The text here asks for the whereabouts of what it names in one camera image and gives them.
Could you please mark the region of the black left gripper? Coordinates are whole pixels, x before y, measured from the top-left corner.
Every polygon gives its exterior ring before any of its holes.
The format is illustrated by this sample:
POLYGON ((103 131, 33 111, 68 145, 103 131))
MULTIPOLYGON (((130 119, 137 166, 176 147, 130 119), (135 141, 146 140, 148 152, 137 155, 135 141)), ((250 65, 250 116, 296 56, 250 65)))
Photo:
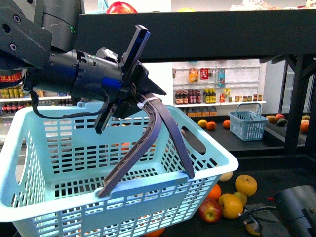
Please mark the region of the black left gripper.
POLYGON ((165 95, 165 91, 149 79, 148 70, 139 57, 150 37, 142 25, 136 30, 126 52, 118 58, 106 48, 96 55, 77 51, 78 66, 71 95, 103 101, 94 124, 101 134, 110 117, 124 119, 139 111, 137 101, 149 93, 165 95))

